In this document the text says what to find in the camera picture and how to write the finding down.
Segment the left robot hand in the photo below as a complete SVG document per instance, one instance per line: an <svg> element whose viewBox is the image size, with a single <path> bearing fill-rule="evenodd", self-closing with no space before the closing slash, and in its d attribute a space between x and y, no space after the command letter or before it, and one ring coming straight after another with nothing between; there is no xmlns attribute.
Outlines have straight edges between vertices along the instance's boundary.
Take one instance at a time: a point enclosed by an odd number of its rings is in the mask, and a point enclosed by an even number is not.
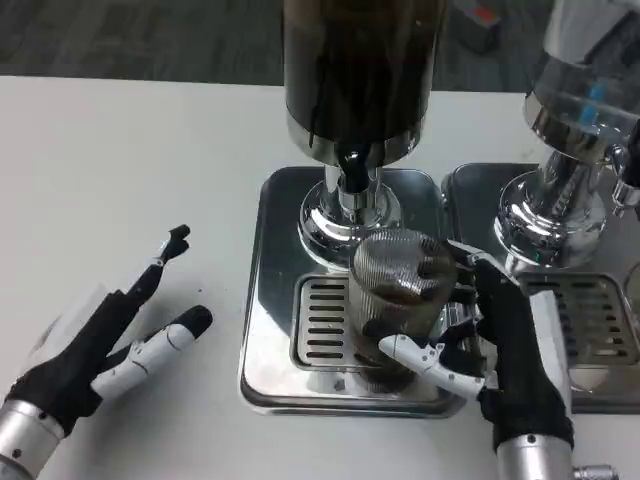
<svg viewBox="0 0 640 480"><path fill-rule="evenodd" d="M38 422L53 422L57 432L69 436L79 419L139 385L198 340L213 323L211 311L202 305L121 349L115 347L157 291L165 266L188 250L189 233L187 225L171 229L133 281L113 290L99 284L58 316L1 409L31 409Z"/></svg>

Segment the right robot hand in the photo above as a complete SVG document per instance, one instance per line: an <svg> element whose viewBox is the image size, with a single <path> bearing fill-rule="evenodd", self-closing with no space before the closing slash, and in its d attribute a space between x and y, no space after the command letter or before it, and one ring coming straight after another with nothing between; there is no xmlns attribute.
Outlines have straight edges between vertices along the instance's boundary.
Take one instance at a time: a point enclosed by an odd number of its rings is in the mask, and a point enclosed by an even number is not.
<svg viewBox="0 0 640 480"><path fill-rule="evenodd" d="M454 240L444 244L473 275L480 320L449 328L435 345L397 334L381 339L379 349L438 386L477 399L493 426L496 449L520 437L551 438L572 448L568 362L554 294L529 295L489 253ZM448 345L468 331L497 349L495 386L442 361Z"/></svg>

